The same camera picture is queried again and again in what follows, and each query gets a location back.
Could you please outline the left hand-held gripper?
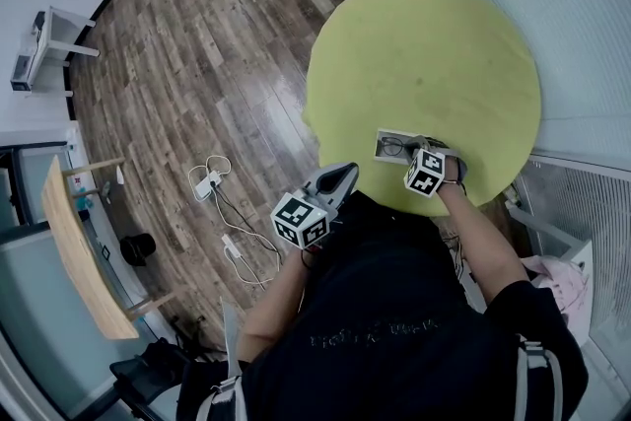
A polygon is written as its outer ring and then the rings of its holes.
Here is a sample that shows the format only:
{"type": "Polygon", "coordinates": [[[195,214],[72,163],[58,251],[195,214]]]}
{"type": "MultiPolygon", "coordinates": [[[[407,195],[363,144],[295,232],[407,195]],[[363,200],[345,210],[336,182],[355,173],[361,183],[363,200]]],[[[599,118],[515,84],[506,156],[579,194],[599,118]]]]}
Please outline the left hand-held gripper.
{"type": "Polygon", "coordinates": [[[356,163],[336,163],[317,169],[293,193],[286,192],[270,219],[276,235],[307,249],[330,233],[338,210],[352,193],[359,177],[356,163]]]}

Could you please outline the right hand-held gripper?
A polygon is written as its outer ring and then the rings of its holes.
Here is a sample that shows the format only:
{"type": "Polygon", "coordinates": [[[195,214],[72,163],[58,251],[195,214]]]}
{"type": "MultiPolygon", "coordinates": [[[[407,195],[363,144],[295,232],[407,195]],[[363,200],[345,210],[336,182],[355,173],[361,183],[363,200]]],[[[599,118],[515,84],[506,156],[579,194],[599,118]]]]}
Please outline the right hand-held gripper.
{"type": "Polygon", "coordinates": [[[463,186],[467,164],[442,141],[418,135],[404,143],[403,153],[409,162],[403,179],[406,189],[430,198],[443,185],[463,186]]]}

